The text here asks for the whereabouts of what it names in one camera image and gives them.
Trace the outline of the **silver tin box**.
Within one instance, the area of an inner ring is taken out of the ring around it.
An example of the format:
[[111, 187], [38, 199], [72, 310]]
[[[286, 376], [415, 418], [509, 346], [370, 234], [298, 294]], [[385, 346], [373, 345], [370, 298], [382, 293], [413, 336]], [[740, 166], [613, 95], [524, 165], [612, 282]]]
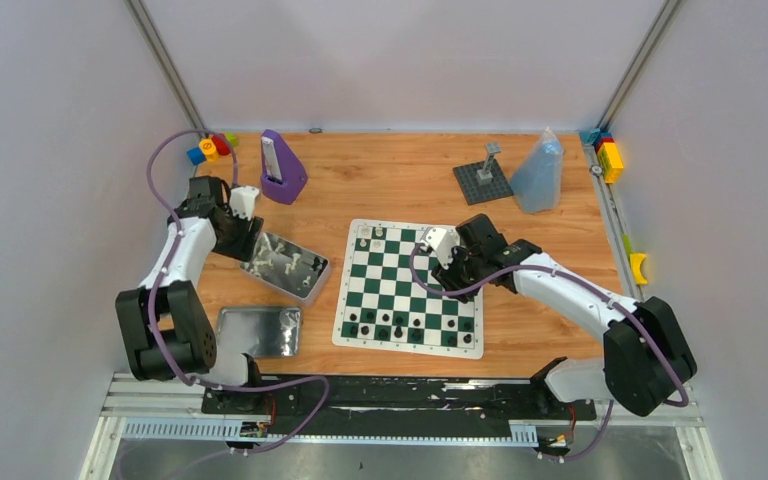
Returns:
[[302, 306], [315, 302], [331, 273], [326, 257], [271, 232], [259, 236], [252, 259], [240, 268]]

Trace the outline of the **silver tin lid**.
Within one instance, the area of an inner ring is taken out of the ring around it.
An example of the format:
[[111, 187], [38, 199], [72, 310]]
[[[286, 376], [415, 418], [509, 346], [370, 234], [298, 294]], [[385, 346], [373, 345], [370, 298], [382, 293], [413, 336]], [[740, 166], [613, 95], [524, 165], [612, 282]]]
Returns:
[[288, 306], [235, 306], [220, 311], [220, 356], [255, 359], [294, 357], [299, 352], [302, 311]]

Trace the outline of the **green white chess board mat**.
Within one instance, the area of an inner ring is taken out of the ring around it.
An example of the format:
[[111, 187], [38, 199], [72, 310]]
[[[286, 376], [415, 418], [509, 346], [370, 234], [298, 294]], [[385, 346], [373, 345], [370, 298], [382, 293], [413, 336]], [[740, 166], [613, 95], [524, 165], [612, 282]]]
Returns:
[[428, 287], [437, 258], [410, 254], [428, 224], [355, 219], [350, 223], [332, 343], [339, 347], [478, 360], [484, 355], [483, 297], [462, 303]]

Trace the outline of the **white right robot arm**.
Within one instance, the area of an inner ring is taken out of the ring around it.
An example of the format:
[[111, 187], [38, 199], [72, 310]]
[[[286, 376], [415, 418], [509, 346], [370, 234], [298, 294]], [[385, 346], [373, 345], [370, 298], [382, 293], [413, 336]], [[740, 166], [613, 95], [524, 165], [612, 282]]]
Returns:
[[603, 288], [565, 268], [541, 247], [508, 241], [485, 214], [456, 227], [432, 226], [416, 248], [436, 257], [434, 294], [467, 302], [487, 284], [534, 299], [588, 332], [602, 353], [586, 360], [560, 358], [541, 370], [531, 403], [556, 417], [570, 403], [607, 400], [640, 417], [663, 405], [683, 408], [685, 386], [698, 371], [673, 308]]

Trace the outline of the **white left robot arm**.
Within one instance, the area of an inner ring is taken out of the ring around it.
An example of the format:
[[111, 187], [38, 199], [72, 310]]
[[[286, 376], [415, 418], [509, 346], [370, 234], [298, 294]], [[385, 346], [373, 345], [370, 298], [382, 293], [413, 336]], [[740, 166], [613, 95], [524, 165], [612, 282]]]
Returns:
[[263, 226], [254, 213], [258, 188], [229, 186], [213, 176], [190, 180], [187, 197], [167, 220], [167, 240], [151, 272], [117, 295], [115, 309], [126, 356], [138, 380], [194, 376], [229, 385], [228, 400], [243, 413], [266, 400], [250, 376], [252, 360], [219, 343], [197, 294], [209, 254], [240, 262], [253, 258]]

